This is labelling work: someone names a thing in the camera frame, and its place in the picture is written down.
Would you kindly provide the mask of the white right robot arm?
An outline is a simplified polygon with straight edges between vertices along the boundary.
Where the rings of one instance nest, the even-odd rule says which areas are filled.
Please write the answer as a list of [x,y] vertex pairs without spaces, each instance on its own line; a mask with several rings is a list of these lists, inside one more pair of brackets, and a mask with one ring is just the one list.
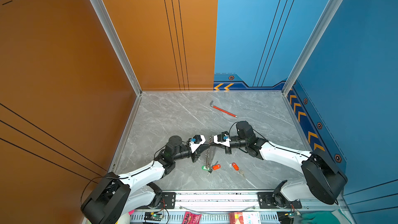
[[209,146],[221,147],[227,154],[233,148],[243,148],[254,158],[276,162],[303,175],[294,181],[281,181],[272,193],[272,205],[286,208],[293,201],[310,198],[328,205],[338,203],[348,178],[325,151],[297,150],[274,144],[254,130],[247,121],[239,121],[235,126],[236,136],[224,131],[211,137]]

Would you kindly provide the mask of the metal keyring with chain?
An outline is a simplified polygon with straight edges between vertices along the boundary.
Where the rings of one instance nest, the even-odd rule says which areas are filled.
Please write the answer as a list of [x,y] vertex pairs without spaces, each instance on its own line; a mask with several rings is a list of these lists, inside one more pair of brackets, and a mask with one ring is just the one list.
[[[217,139],[217,136],[211,137],[210,140],[209,140],[209,145],[212,142],[215,143],[216,139]],[[213,165],[213,159],[214,159],[214,156],[215,156],[215,152],[216,152],[216,147],[209,147],[207,149],[207,152],[206,152],[205,166],[209,167],[209,171],[208,171],[209,173],[212,173],[212,171],[213,171],[212,170],[212,165]]]

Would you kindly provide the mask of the red key tag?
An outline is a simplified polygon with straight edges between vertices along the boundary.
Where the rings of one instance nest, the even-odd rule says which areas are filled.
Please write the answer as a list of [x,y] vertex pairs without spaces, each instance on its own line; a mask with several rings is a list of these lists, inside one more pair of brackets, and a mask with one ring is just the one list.
[[221,168],[220,164],[216,164],[216,165],[212,166],[212,170],[218,170],[220,168]]

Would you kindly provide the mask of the red tagged key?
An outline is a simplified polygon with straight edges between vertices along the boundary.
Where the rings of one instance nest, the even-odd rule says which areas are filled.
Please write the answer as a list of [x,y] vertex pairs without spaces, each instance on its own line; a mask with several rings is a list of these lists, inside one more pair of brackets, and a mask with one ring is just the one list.
[[235,163],[233,162],[231,164],[231,166],[233,167],[233,169],[238,172],[241,176],[245,177],[243,170]]

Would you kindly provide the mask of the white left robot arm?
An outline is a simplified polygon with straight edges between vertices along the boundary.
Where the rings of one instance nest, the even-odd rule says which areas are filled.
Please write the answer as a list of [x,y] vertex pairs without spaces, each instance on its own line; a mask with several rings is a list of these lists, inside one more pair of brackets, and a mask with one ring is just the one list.
[[155,182],[175,169],[176,160],[190,158],[196,162],[209,147],[203,135],[195,135],[186,143],[177,135],[171,136],[147,165],[128,173],[109,172],[99,177],[94,190],[80,201],[80,210],[92,224],[115,224],[122,215],[139,207],[156,207],[162,190]]

